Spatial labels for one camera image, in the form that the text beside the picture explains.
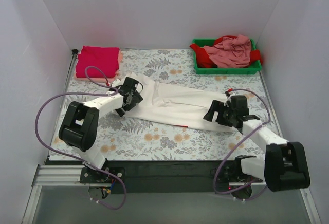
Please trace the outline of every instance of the white wall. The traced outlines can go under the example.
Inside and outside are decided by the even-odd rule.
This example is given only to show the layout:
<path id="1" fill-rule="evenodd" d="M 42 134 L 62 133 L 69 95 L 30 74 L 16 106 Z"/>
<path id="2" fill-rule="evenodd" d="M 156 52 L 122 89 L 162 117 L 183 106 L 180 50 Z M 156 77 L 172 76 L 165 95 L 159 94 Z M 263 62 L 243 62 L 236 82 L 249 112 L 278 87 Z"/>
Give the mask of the white wall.
<path id="1" fill-rule="evenodd" d="M 278 0 L 44 0 L 70 48 L 187 48 L 193 38 L 257 41 Z"/>
<path id="2" fill-rule="evenodd" d="M 63 91 L 69 48 L 42 0 L 0 0 L 0 222 L 21 223 L 38 163 L 47 151 L 34 135 L 34 118 Z M 59 102 L 40 124 L 50 141 Z"/>
<path id="3" fill-rule="evenodd" d="M 329 223 L 329 0 L 279 0 L 258 47 L 283 134 L 303 143 L 310 190 Z"/>

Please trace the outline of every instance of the pile of clothes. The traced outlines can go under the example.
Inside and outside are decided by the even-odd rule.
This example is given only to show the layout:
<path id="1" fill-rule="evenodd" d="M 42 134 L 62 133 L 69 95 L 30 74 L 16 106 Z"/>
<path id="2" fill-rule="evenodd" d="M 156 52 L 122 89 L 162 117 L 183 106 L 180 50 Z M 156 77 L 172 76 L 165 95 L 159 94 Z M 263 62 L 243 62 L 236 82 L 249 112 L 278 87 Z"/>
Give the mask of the pile of clothes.
<path id="1" fill-rule="evenodd" d="M 75 79 L 89 81 L 85 74 L 88 66 L 96 66 L 106 75 L 111 83 L 118 74 L 120 62 L 123 54 L 119 48 L 100 48 L 83 46 L 81 53 L 78 55 L 78 63 L 76 65 Z M 97 69 L 88 69 L 88 76 L 95 82 L 106 83 L 103 74 Z"/>
<path id="2" fill-rule="evenodd" d="M 201 68 L 242 68 L 261 60 L 259 50 L 251 51 L 251 41 L 244 35 L 226 35 L 214 41 L 212 47 L 190 46 Z"/>

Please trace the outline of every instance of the tabletop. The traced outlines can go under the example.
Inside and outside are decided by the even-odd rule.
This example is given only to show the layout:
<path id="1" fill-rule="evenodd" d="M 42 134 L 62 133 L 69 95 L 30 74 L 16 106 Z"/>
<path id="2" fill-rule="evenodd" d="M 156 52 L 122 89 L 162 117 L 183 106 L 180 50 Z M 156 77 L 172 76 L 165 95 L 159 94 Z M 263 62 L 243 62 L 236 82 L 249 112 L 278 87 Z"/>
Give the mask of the tabletop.
<path id="1" fill-rule="evenodd" d="M 269 100 L 259 73 L 255 75 L 212 76 L 197 75 L 194 70 L 193 51 L 172 50 L 124 50 L 117 78 L 129 72 L 141 73 L 154 81 L 181 85 L 206 91 L 225 92 L 230 88 L 245 88 L 260 95 L 267 105 Z M 91 82 L 77 81 L 71 74 L 68 92 L 106 93 Z M 248 99 L 250 114 L 267 120 L 263 103 L 253 94 L 239 92 Z M 58 131 L 71 101 L 92 100 L 90 96 L 67 96 L 63 100 L 51 146 L 62 152 L 77 155 L 71 147 L 58 138 Z M 278 133 L 275 121 L 267 125 Z M 108 114 L 98 123 L 96 146 L 108 160 L 222 160 L 242 139 L 238 131 L 209 132 L 155 123 L 135 118 Z M 262 156 L 261 149 L 250 139 L 232 154 Z M 54 152 L 49 160 L 72 160 Z"/>

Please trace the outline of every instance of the white cloth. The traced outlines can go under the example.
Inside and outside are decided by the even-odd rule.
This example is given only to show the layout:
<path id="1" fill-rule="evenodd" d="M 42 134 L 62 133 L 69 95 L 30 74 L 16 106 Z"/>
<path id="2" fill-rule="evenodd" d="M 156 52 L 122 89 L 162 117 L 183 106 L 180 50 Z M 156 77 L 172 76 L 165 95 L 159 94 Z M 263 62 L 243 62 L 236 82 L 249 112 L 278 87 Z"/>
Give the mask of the white cloth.
<path id="1" fill-rule="evenodd" d="M 141 85 L 137 87 L 138 92 L 142 91 L 140 94 L 143 101 L 126 112 L 126 117 L 199 130 L 233 131 L 230 127 L 203 119 L 213 100 L 227 100 L 225 94 L 155 82 L 145 75 L 136 75 L 133 72 L 125 77 L 136 79 L 144 86 L 143 91 Z"/>

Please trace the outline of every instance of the pink cloth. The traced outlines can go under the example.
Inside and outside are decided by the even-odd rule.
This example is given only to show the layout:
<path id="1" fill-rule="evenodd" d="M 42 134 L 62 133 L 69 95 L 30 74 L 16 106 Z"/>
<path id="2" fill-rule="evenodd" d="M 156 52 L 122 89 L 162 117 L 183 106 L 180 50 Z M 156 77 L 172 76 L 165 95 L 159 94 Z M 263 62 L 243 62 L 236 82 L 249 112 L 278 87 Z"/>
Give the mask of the pink cloth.
<path id="1" fill-rule="evenodd" d="M 204 46 L 209 58 L 219 68 L 241 68 L 249 65 L 251 42 L 244 35 L 237 38 L 223 37 L 223 41 L 213 47 Z"/>
<path id="2" fill-rule="evenodd" d="M 119 51 L 119 48 L 83 46 L 81 53 L 78 55 L 78 63 L 76 65 L 77 77 L 85 78 L 85 69 L 88 66 L 98 67 L 108 78 L 115 77 L 115 73 L 119 69 Z M 91 78 L 103 77 L 103 75 L 94 68 L 88 70 L 88 75 Z"/>
<path id="3" fill-rule="evenodd" d="M 118 55 L 118 66 L 120 66 L 120 63 L 121 63 L 122 59 L 123 59 L 123 54 L 122 54 L 121 51 L 119 51 L 119 55 Z M 74 78 L 75 78 L 76 80 L 80 80 L 80 81 L 89 81 L 88 78 L 78 78 L 76 72 L 74 73 Z M 95 82 L 98 82 L 98 83 L 106 83 L 106 79 L 105 79 L 105 78 L 91 78 L 91 79 L 94 80 Z M 108 81 L 109 81 L 110 83 L 112 83 L 113 81 L 116 80 L 115 77 L 114 77 L 114 78 L 107 78 L 107 79 L 108 79 Z"/>

